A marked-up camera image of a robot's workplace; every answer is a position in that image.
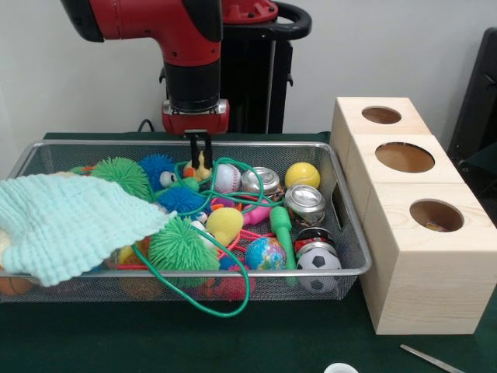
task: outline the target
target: green spiky ball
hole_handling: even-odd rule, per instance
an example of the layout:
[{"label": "green spiky ball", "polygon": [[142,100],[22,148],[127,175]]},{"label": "green spiky ball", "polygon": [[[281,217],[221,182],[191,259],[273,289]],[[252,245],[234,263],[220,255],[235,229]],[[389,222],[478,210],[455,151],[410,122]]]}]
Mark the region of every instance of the green spiky ball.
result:
[{"label": "green spiky ball", "polygon": [[135,161],[127,158],[108,158],[97,163],[92,176],[107,181],[115,181],[128,194],[152,201],[147,174]]},{"label": "green spiky ball", "polygon": [[[153,235],[148,259],[158,270],[219,269],[217,250],[203,244],[189,218],[174,218]],[[168,280],[181,288],[195,288],[207,281],[205,277],[172,277]]]},{"label": "green spiky ball", "polygon": [[73,167],[72,169],[69,170],[70,173],[75,173],[77,175],[81,174],[83,172],[83,169],[85,167],[83,166],[78,166],[78,167]]}]

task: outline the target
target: black cable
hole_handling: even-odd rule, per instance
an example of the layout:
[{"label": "black cable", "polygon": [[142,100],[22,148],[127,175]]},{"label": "black cable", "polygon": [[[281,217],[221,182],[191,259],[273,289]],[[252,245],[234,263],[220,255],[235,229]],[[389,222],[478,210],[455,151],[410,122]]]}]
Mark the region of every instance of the black cable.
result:
[{"label": "black cable", "polygon": [[143,119],[140,123],[140,127],[138,127],[137,132],[141,132],[143,130],[143,127],[145,124],[148,124],[148,127],[150,128],[150,132],[155,132],[154,124],[152,124],[150,119]]}]

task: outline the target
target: mint green towel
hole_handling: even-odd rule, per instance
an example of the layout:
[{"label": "mint green towel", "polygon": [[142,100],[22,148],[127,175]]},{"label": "mint green towel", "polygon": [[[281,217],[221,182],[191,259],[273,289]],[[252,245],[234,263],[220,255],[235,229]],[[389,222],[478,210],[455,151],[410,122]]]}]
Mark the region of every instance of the mint green towel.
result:
[{"label": "mint green towel", "polygon": [[166,222],[158,207],[91,176],[0,181],[0,228],[12,242],[2,266],[11,274],[31,274],[43,286],[91,270]]}]

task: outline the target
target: wire mesh basket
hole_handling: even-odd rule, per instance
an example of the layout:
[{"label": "wire mesh basket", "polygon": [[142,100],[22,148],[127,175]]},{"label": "wire mesh basket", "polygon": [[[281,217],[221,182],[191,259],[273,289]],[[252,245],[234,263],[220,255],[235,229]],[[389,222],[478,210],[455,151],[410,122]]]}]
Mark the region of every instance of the wire mesh basket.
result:
[{"label": "wire mesh basket", "polygon": [[[176,162],[189,160],[186,141],[57,141],[37,142],[24,151],[10,177],[37,173],[56,173],[76,166],[95,165],[108,157],[126,157],[140,161],[146,155],[167,154]],[[288,301],[345,297],[357,276],[371,264],[369,249],[334,151],[320,142],[214,142],[214,160],[231,157],[252,166],[275,170],[284,180],[295,162],[309,162],[321,174],[319,190],[326,199],[322,227],[335,240],[340,270],[250,270],[251,300]],[[251,230],[270,232],[264,221]],[[293,228],[295,239],[299,228]],[[203,278],[195,288],[182,288],[196,300],[236,300],[243,297],[244,281],[234,271],[162,271],[173,283]],[[287,277],[296,277],[293,285]],[[310,292],[303,284],[314,282]],[[129,302],[182,300],[161,285],[146,270],[99,270],[83,274],[57,286],[44,288],[36,280],[0,271],[0,302]]]}]

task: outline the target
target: wooden block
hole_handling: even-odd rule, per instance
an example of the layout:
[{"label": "wooden block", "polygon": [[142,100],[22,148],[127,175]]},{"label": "wooden block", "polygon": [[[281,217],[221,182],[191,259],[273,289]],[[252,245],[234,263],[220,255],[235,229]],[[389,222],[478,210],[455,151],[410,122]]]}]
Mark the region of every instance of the wooden block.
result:
[{"label": "wooden block", "polygon": [[363,227],[374,264],[361,284],[378,334],[475,331],[497,283],[497,230],[465,184],[375,183]]},{"label": "wooden block", "polygon": [[358,134],[344,169],[361,221],[373,183],[464,183],[436,138],[425,134]]},{"label": "wooden block", "polygon": [[410,99],[339,97],[332,122],[332,147],[342,166],[356,134],[431,134]]}]

